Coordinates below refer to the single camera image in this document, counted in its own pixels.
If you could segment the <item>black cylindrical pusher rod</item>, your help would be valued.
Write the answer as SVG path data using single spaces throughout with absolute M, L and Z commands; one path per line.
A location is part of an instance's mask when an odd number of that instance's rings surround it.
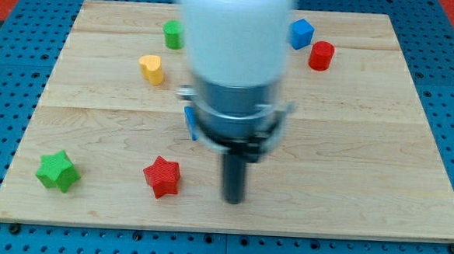
M 239 155 L 222 156 L 222 196 L 228 204 L 239 204 L 245 194 L 246 161 Z

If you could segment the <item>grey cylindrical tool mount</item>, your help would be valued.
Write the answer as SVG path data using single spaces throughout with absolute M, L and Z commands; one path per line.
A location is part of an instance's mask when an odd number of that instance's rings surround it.
M 259 162 L 285 134 L 294 103 L 278 97 L 279 84 L 219 85 L 195 77 L 176 94 L 194 108 L 197 141 L 219 154 Z

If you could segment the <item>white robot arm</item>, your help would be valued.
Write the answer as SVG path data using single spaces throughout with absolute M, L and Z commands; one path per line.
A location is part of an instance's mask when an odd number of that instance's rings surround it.
M 222 197 L 241 203 L 246 166 L 278 145 L 294 105 L 279 98 L 294 0 L 176 0 L 192 85 L 190 135 L 222 156 Z

